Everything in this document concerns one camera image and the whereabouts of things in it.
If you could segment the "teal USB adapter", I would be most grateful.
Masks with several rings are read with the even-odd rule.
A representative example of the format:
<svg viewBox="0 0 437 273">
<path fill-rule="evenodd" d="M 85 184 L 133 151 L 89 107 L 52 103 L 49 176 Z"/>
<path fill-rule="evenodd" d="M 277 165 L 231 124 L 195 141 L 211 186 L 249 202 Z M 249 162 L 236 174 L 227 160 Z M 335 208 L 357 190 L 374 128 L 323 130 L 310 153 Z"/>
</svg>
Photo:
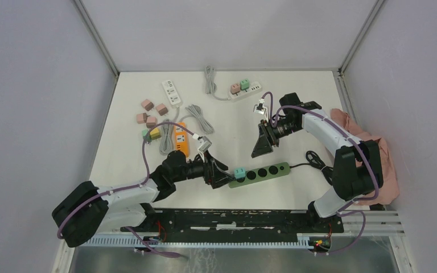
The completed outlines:
<svg viewBox="0 0 437 273">
<path fill-rule="evenodd" d="M 236 168 L 234 170 L 234 177 L 236 180 L 243 180 L 246 177 L 246 169 L 244 167 Z"/>
</svg>

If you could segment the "green power strip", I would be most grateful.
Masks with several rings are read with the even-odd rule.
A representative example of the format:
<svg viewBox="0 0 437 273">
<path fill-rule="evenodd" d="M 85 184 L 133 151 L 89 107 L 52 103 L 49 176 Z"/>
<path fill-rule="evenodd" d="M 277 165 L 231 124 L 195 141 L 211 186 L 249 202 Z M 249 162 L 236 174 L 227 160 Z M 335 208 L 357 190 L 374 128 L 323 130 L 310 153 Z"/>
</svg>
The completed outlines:
<svg viewBox="0 0 437 273">
<path fill-rule="evenodd" d="M 287 176 L 291 171 L 287 162 L 281 162 L 269 166 L 246 170 L 246 177 L 242 180 L 233 180 L 228 184 L 229 188 L 238 188 L 254 183 L 259 183 L 282 176 Z"/>
</svg>

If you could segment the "orange power strip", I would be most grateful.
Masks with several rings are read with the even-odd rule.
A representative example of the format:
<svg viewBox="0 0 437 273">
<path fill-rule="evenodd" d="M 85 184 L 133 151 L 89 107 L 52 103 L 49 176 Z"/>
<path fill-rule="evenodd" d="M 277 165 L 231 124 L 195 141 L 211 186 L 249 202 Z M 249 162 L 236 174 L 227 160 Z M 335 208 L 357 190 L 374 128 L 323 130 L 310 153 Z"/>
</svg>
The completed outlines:
<svg viewBox="0 0 437 273">
<path fill-rule="evenodd" d="M 174 126 L 175 150 L 181 151 L 186 158 L 189 157 L 188 133 L 181 127 Z"/>
</svg>

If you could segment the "yellow USB adapter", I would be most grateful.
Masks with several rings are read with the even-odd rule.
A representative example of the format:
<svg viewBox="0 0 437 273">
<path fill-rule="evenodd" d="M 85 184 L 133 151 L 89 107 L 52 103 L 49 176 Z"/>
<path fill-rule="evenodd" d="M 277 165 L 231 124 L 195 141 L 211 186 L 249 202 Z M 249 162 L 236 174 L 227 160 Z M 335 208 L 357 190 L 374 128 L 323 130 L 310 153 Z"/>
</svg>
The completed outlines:
<svg viewBox="0 0 437 273">
<path fill-rule="evenodd" d="M 157 140 L 157 139 L 159 139 L 161 137 L 162 137 L 162 134 L 161 134 L 159 128 L 154 128 L 149 133 L 150 140 Z"/>
</svg>

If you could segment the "mint adapter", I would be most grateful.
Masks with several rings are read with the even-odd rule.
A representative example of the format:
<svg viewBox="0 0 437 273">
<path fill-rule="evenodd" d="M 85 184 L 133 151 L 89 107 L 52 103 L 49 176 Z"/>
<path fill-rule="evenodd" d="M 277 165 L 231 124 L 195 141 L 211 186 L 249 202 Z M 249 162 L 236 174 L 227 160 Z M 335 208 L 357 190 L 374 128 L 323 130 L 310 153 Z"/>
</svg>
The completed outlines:
<svg viewBox="0 0 437 273">
<path fill-rule="evenodd" d="M 149 131 L 147 129 L 142 130 L 142 138 L 146 144 L 151 143 L 151 136 L 150 136 Z"/>
</svg>

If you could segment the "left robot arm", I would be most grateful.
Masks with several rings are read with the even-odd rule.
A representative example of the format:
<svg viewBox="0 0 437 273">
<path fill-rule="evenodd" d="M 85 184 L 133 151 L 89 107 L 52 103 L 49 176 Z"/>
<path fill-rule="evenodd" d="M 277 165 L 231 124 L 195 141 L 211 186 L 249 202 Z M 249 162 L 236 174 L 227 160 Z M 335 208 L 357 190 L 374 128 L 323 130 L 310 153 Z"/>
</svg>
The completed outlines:
<svg viewBox="0 0 437 273">
<path fill-rule="evenodd" d="M 89 241 L 95 234 L 125 226 L 150 231 L 156 215 L 152 203 L 176 191 L 176 183 L 203 178 L 213 189 L 235 180 L 228 167 L 206 152 L 188 160 L 181 151 L 167 155 L 149 177 L 133 185 L 98 187 L 91 181 L 79 184 L 51 213 L 59 238 L 69 247 Z"/>
</svg>

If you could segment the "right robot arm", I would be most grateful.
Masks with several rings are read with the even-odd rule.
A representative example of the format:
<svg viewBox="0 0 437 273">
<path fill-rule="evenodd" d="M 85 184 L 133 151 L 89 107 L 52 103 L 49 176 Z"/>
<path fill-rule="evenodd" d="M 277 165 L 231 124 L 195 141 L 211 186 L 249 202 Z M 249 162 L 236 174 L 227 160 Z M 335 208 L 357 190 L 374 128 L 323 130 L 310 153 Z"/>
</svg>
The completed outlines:
<svg viewBox="0 0 437 273">
<path fill-rule="evenodd" d="M 352 204 L 379 196 L 384 179 L 378 143 L 347 132 L 317 102 L 302 102 L 296 93 L 284 95 L 279 103 L 276 112 L 266 106 L 264 97 L 254 105 L 254 112 L 264 119 L 258 124 L 252 158 L 271 153 L 281 138 L 300 130 L 313 135 L 334 157 L 330 189 L 307 209 L 306 225 L 311 231 L 322 231 L 328 217 L 340 215 Z"/>
</svg>

